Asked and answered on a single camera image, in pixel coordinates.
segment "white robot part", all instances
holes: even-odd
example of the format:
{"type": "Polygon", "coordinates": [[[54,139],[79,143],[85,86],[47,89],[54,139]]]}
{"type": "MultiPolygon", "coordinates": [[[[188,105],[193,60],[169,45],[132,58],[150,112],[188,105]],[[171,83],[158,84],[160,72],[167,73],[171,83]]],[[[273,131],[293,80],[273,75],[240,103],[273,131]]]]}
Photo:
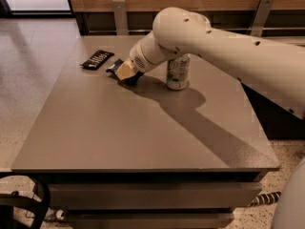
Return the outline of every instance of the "white robot part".
{"type": "Polygon", "coordinates": [[[212,29],[203,15],[167,8],[155,17],[152,32],[132,48],[131,59],[144,73],[184,53],[203,58],[304,118],[304,48],[212,29]]]}

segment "gray tabletop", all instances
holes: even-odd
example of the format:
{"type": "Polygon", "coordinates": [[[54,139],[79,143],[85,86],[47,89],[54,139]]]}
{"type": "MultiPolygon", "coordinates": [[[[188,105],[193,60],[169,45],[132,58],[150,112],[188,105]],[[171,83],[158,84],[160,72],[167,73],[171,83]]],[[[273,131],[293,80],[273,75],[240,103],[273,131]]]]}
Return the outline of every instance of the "gray tabletop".
{"type": "Polygon", "coordinates": [[[139,36],[79,40],[12,165],[17,172],[210,172],[273,169],[278,161],[240,83],[192,56],[182,91],[166,64],[134,87],[105,69],[139,36]],[[96,72],[79,64],[114,52],[96,72]]]}

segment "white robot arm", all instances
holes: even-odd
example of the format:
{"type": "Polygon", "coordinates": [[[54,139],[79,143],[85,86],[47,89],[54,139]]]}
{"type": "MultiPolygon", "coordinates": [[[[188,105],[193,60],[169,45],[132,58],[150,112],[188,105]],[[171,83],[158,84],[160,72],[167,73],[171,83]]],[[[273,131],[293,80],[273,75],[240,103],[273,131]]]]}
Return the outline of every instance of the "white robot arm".
{"type": "Polygon", "coordinates": [[[197,55],[298,118],[305,115],[305,49],[213,29],[201,14],[167,8],[130,58],[145,73],[184,53],[197,55]]]}

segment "can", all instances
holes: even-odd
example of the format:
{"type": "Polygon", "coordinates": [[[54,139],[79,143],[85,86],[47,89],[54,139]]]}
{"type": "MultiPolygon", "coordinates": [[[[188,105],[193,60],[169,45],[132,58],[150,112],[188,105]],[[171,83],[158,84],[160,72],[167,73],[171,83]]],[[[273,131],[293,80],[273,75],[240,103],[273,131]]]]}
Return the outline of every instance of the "can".
{"type": "Polygon", "coordinates": [[[190,66],[190,55],[184,54],[181,57],[168,61],[166,85],[172,90],[182,90],[187,86],[190,66]]]}

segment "speckled floor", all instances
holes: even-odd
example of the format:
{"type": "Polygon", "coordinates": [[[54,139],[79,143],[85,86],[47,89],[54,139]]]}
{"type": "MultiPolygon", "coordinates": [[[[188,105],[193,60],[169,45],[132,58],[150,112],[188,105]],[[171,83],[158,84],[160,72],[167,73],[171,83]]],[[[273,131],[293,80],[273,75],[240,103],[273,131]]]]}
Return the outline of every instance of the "speckled floor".
{"type": "MultiPolygon", "coordinates": [[[[0,19],[0,172],[7,171],[22,147],[69,54],[80,38],[74,19],[0,19]]],[[[305,157],[305,141],[271,141],[281,168],[262,180],[262,193],[281,191],[293,168],[305,157]]],[[[0,191],[32,196],[24,177],[0,180],[0,191]]],[[[234,211],[227,229],[271,228],[276,204],[234,211]]],[[[31,223],[31,214],[15,210],[31,223]]],[[[44,222],[42,228],[70,228],[44,222]]]]}

